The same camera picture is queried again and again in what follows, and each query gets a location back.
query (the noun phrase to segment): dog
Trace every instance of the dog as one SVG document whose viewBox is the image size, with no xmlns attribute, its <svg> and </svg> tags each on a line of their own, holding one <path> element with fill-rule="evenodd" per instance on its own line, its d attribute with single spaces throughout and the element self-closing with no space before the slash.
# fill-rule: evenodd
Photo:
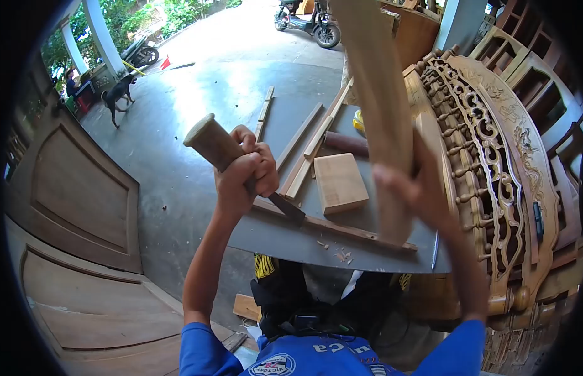
<svg viewBox="0 0 583 376">
<path fill-rule="evenodd" d="M 130 92 L 130 85 L 135 85 L 135 81 L 137 81 L 137 78 L 135 76 L 133 75 L 125 76 L 120 81 L 118 81 L 118 83 L 110 91 L 104 90 L 101 93 L 101 99 L 104 101 L 106 107 L 109 108 L 110 111 L 112 112 L 112 123 L 114 123 L 116 129 L 120 128 L 120 125 L 116 124 L 116 111 L 127 112 L 127 109 L 120 109 L 116 105 L 116 102 L 122 98 L 127 100 L 127 105 L 129 105 L 129 101 L 131 103 L 135 102 L 133 98 L 131 98 Z"/>
</svg>

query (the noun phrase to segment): gray workbench top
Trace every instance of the gray workbench top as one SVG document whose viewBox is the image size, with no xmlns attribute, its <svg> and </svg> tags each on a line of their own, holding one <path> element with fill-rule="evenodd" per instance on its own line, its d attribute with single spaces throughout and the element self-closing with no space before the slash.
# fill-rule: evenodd
<svg viewBox="0 0 583 376">
<path fill-rule="evenodd" d="M 273 156 L 277 159 L 318 100 L 287 97 L 274 97 L 272 100 L 263 140 L 270 146 Z M 342 105 L 330 131 L 361 137 L 352 126 L 352 119 L 357 109 L 359 108 L 356 106 Z M 320 119 L 325 111 L 326 105 L 319 112 L 317 118 Z M 319 122 L 316 120 L 309 126 L 282 166 L 280 170 L 281 184 L 293 168 L 295 161 L 303 153 Z M 318 156 L 337 153 L 340 152 L 321 147 Z M 369 193 L 369 201 L 365 207 L 324 216 L 318 198 L 317 183 L 315 179 L 311 178 L 310 172 L 293 202 L 296 206 L 302 203 L 301 209 L 307 215 L 377 232 L 377 198 L 371 179 L 371 167 L 367 158 L 355 157 L 355 159 Z M 248 252 L 325 267 L 388 273 L 432 273 L 433 250 L 437 246 L 436 234 L 417 219 L 413 220 L 412 226 L 408 242 L 418 247 L 417 252 L 393 250 L 367 240 L 360 241 L 332 233 L 326 229 L 318 230 L 309 225 L 304 225 L 298 229 L 286 218 L 254 209 L 239 222 L 229 240 L 229 246 Z M 317 241 L 328 244 L 329 248 L 325 249 Z M 446 257 L 446 251 L 441 243 L 438 246 L 438 256 L 433 272 L 448 273 L 450 264 Z M 348 261 L 340 261 L 335 256 L 335 253 L 339 253 L 342 248 L 344 253 L 351 252 L 347 260 L 354 260 L 350 264 Z"/>
</svg>

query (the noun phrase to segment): pillar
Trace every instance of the pillar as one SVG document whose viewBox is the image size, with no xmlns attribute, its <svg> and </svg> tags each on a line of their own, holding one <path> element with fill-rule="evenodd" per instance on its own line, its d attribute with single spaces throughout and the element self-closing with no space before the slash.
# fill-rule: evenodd
<svg viewBox="0 0 583 376">
<path fill-rule="evenodd" d="M 78 74 L 82 75 L 84 72 L 89 70 L 89 66 L 85 63 L 83 56 L 80 54 L 80 50 L 76 45 L 76 41 L 74 40 L 74 35 L 72 34 L 72 27 L 70 23 L 67 22 L 66 24 L 62 25 L 62 38 L 64 40 L 64 44 L 66 45 L 66 50 L 68 51 L 68 55 L 70 55 L 70 59 L 74 63 Z"/>
<path fill-rule="evenodd" d="M 108 71 L 115 79 L 121 79 L 128 71 L 122 64 L 120 53 L 114 45 L 114 41 L 107 29 L 106 21 L 103 18 L 103 11 L 99 0 L 83 0 L 85 17 L 91 28 L 93 41 L 100 51 L 101 58 L 106 64 Z"/>
<path fill-rule="evenodd" d="M 458 55 L 471 51 L 477 30 L 482 24 L 487 0 L 446 0 L 438 37 L 433 48 L 445 51 L 458 44 Z"/>
</svg>

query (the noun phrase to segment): green foliage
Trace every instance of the green foliage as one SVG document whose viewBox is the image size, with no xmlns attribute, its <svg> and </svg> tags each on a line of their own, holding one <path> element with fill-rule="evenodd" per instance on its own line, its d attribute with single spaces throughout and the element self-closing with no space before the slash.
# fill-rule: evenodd
<svg viewBox="0 0 583 376">
<path fill-rule="evenodd" d="M 242 4 L 242 0 L 227 0 L 227 8 L 235 8 Z"/>
<path fill-rule="evenodd" d="M 139 9 L 122 25 L 122 30 L 125 33 L 135 33 L 149 24 L 151 24 L 151 16 L 154 11 L 154 4 L 145 4 L 143 8 Z"/>
<path fill-rule="evenodd" d="M 163 6 L 167 15 L 166 26 L 162 27 L 164 39 L 190 26 L 206 14 L 211 5 L 199 0 L 164 0 Z"/>
<path fill-rule="evenodd" d="M 119 51 L 123 51 L 130 44 L 127 38 L 127 30 L 123 28 L 123 25 L 131 17 L 129 10 L 134 3 L 135 0 L 100 0 L 106 26 L 110 31 L 116 49 Z M 98 62 L 100 54 L 91 37 L 91 29 L 85 17 L 82 3 L 74 15 L 70 17 L 70 26 L 81 55 L 91 69 L 97 67 L 100 64 Z M 60 29 L 51 34 L 47 43 L 41 47 L 41 56 L 48 73 L 57 77 L 58 83 L 56 86 L 58 90 L 61 90 L 66 82 L 64 74 L 74 64 L 68 55 Z"/>
</svg>

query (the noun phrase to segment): hand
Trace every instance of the hand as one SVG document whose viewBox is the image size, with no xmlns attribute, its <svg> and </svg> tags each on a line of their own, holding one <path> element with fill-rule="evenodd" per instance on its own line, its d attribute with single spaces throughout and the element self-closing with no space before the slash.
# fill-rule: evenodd
<svg viewBox="0 0 583 376">
<path fill-rule="evenodd" d="M 223 173 L 214 170 L 216 206 L 221 214 L 239 221 L 252 208 L 256 194 L 268 197 L 279 188 L 279 176 L 270 148 L 265 143 L 256 143 L 256 136 L 248 128 L 239 125 L 231 136 L 246 154 L 233 161 Z M 256 178 L 252 194 L 243 185 L 251 176 Z"/>
<path fill-rule="evenodd" d="M 413 135 L 413 152 L 414 164 L 418 169 L 415 179 L 399 169 L 375 164 L 373 180 L 401 197 L 412 212 L 432 229 L 443 230 L 449 226 L 458 226 L 440 187 L 436 158 L 417 131 Z"/>
</svg>

